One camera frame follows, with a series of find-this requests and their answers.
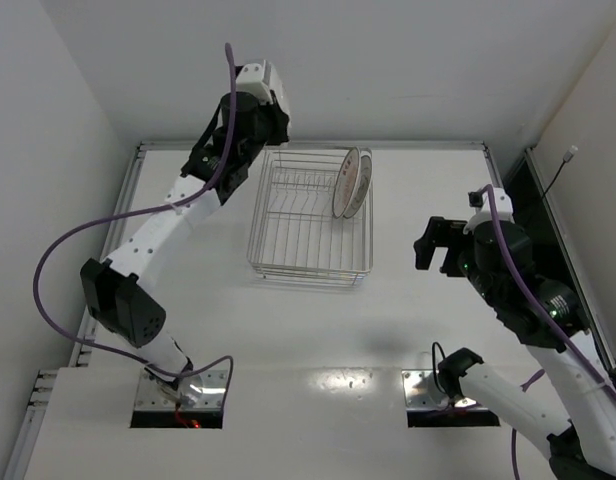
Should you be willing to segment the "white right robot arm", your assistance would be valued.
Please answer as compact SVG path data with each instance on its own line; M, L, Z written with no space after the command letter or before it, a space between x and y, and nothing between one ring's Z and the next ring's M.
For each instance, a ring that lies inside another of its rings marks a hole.
M432 367L439 411L469 398L531 443L557 479L616 479L616 387L604 368L577 294L536 269L533 242L514 221L506 192L486 185L469 195L467 220L429 218L413 250L416 269L446 255L440 271L467 280L538 362L565 411L550 411L461 348Z

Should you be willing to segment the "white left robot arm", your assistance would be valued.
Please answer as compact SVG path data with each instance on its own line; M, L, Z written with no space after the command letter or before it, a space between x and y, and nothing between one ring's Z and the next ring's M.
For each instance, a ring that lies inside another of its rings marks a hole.
M277 93L268 99L247 92L224 95L168 191L165 210L151 214L104 260L90 259L81 268L90 316L145 360L147 372L173 397L186 395L199 376L165 330L166 311L152 296L158 276L247 179L260 152L288 141L288 111Z

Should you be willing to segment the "metal wire dish rack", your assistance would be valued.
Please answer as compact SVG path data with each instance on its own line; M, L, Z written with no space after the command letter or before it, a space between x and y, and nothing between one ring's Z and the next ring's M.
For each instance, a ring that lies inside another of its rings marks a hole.
M263 157L247 260L263 279L352 287L373 267L372 180L356 215L335 219L332 196L346 153L269 149Z

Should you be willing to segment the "black line patterned plate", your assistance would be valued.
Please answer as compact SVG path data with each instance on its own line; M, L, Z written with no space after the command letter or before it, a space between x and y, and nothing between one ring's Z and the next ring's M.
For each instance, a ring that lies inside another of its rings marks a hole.
M359 211L359 209L362 207L371 184L372 159L371 156L367 153L364 153L361 156L358 180L359 182L356 187L356 190L354 191L352 200L350 201L349 206L343 214L346 219L354 217Z

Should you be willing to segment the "orange patterned white plate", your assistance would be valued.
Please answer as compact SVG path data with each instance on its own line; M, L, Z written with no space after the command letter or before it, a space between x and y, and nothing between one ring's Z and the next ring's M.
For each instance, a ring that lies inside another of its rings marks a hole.
M351 148L340 166L332 196L332 214L335 219L344 216L353 200L358 186L361 152L357 147Z

